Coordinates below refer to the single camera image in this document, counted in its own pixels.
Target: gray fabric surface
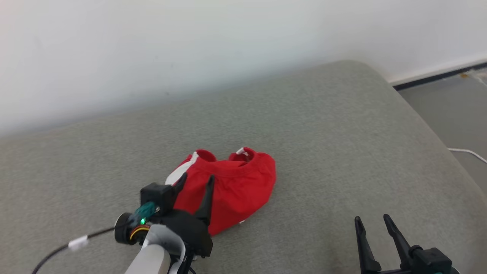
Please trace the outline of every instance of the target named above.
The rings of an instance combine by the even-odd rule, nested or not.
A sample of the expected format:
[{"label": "gray fabric surface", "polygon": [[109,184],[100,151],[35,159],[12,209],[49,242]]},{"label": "gray fabric surface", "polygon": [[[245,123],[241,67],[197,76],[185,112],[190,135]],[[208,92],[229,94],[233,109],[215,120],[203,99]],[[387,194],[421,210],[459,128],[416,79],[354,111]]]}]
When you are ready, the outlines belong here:
[{"label": "gray fabric surface", "polygon": [[[195,149],[223,159],[244,145],[276,160],[273,195],[214,237],[198,274],[358,273],[356,215],[383,269],[396,268],[384,213],[462,274],[487,267],[479,187],[382,77],[343,61],[1,141],[1,272],[28,273],[58,245],[133,212],[140,188]],[[123,273],[137,252],[105,235],[41,273]]]}]

